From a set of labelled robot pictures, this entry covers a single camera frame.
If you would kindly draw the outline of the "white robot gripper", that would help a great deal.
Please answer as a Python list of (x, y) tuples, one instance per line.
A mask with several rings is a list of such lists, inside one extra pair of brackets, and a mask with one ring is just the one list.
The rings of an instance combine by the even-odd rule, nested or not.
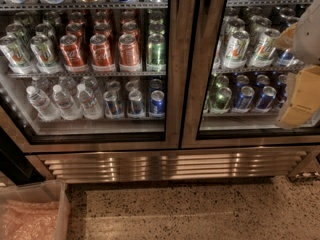
[(293, 50), (305, 64), (298, 73), (287, 76), (287, 100), (276, 125), (283, 129), (299, 128), (320, 108), (320, 0), (314, 0), (298, 23), (286, 28), (275, 40), (280, 50)]

